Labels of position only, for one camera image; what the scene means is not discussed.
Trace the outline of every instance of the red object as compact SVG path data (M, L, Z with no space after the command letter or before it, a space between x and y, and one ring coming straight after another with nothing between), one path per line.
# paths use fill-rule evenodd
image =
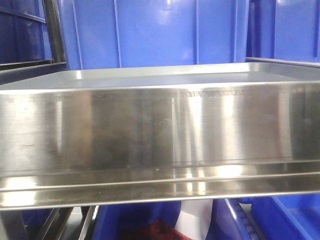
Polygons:
M124 229L119 240L192 240L166 224L157 220L147 226Z

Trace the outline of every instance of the metal rack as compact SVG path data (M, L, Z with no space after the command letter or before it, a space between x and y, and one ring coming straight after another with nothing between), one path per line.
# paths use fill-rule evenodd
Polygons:
M97 205L320 192L318 64L66 71L57 6L44 3L54 63L1 66L4 239L28 239L21 209L54 208L44 240L88 206L83 240Z

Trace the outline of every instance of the metal tray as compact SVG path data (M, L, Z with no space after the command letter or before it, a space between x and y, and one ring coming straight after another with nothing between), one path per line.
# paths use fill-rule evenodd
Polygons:
M0 209L320 192L319 80L251 62L1 85Z

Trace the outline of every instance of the blue crate wall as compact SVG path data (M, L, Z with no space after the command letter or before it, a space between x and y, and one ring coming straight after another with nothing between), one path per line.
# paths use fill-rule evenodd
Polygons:
M0 64L52 59L42 0L0 0Z
M70 69L244 62L249 0L58 0Z
M320 61L318 0L251 0L248 56Z

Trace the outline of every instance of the blue plastic crate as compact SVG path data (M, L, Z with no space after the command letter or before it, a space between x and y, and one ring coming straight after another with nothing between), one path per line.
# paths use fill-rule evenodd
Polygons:
M58 0L71 70L244 62L249 0Z
M206 240L259 240L236 200L217 199L212 206L211 224ZM121 230L143 227L157 220L174 227L180 210L180 201L102 206L92 240L117 240Z
M320 61L318 0L251 0L249 57Z
M0 64L52 59L42 0L0 0Z
M266 239L320 239L320 194L257 197L251 202L251 214Z

